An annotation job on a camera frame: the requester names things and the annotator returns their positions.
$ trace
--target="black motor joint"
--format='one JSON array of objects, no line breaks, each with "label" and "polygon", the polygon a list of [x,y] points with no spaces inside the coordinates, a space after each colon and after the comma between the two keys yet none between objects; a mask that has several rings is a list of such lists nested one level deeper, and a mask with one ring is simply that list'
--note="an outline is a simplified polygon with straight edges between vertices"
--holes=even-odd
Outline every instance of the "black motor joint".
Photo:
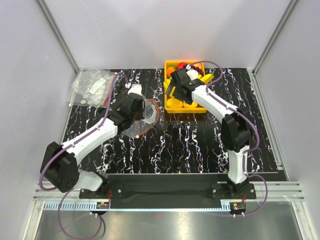
[{"label": "black motor joint", "polygon": [[201,85],[204,85],[204,83],[197,78],[191,80],[187,74],[187,70],[183,67],[171,73],[171,82],[166,94],[170,95],[173,87],[175,87],[172,96],[191,105],[193,102],[192,92]]},{"label": "black motor joint", "polygon": [[[48,145],[45,150],[40,173],[42,173],[48,162],[62,149],[63,146],[55,141]],[[71,190],[77,184],[79,175],[75,154],[67,151],[57,157],[44,173],[44,177],[58,188],[61,193]]]},{"label": "black motor joint", "polygon": [[[248,107],[237,108],[237,111],[250,119]],[[221,140],[228,150],[238,153],[243,147],[250,146],[253,141],[253,130],[237,113],[227,114],[222,119]]]},{"label": "black motor joint", "polygon": [[136,93],[129,93],[121,105],[108,113],[108,118],[117,126],[118,133],[130,128],[134,121],[143,119],[145,109],[144,98]]}]

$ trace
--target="clear plastic bag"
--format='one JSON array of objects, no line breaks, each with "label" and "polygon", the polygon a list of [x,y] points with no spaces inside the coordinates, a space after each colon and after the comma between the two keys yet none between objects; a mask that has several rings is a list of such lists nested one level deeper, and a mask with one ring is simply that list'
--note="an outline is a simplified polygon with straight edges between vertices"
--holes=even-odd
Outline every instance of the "clear plastic bag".
[{"label": "clear plastic bag", "polygon": [[88,105],[99,107],[110,93],[114,72],[102,69],[88,69],[79,73],[71,84],[83,96]]}]

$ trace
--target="robotic arm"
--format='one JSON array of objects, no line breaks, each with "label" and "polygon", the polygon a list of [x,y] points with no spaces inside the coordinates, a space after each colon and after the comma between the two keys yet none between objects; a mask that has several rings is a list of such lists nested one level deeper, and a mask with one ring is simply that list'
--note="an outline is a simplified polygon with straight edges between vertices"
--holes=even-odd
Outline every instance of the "robotic arm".
[{"label": "robotic arm", "polygon": [[229,172],[228,190],[238,193],[248,185],[247,178],[247,153],[253,139],[253,130],[250,125],[239,115],[229,108],[235,109],[247,118],[250,117],[249,109],[245,107],[237,108],[226,102],[214,92],[208,89],[199,79],[192,79],[192,69],[180,68],[171,74],[171,82],[166,91],[167,95],[172,93],[176,99],[192,104],[197,104],[206,108],[221,123],[221,140],[228,149]]},{"label": "robotic arm", "polygon": [[56,142],[49,144],[40,172],[53,156],[71,145],[72,147],[69,147],[49,166],[44,176],[62,193],[72,188],[81,188],[104,196],[108,187],[107,178],[94,172],[80,170],[78,165],[87,154],[101,143],[128,129],[134,121],[142,120],[145,104],[141,85],[133,84],[122,99],[121,106],[110,111],[105,120],[102,118],[87,131],[62,145]]}]

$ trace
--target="yellow tray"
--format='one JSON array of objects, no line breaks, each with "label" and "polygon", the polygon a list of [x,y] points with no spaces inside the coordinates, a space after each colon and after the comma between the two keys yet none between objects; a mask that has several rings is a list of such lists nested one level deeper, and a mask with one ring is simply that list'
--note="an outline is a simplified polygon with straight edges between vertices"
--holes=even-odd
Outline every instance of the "yellow tray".
[{"label": "yellow tray", "polygon": [[[178,66],[179,63],[181,62],[185,62],[186,64],[192,64],[196,61],[166,61],[164,62],[164,80],[166,80],[167,78],[167,68],[169,65],[173,65],[175,67]],[[201,63],[202,65],[202,70],[203,72],[205,71],[205,65],[203,63]],[[164,109],[167,111],[167,113],[169,114],[204,114],[207,109],[205,109],[202,106],[197,106],[197,107],[192,107],[192,108],[186,108],[186,107],[167,107],[167,100],[170,98],[167,94],[166,94],[167,89],[164,88]]]}]

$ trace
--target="gray wall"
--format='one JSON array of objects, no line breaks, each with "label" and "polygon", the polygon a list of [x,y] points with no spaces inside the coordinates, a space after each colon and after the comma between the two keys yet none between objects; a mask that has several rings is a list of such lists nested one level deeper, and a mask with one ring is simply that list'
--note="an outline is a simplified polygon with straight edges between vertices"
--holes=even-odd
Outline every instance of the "gray wall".
[{"label": "gray wall", "polygon": [[253,68],[290,0],[45,0],[81,68]]},{"label": "gray wall", "polygon": [[320,236],[319,0],[300,1],[258,72],[292,180]]},{"label": "gray wall", "polygon": [[21,239],[74,73],[35,0],[0,1],[0,233]]}]

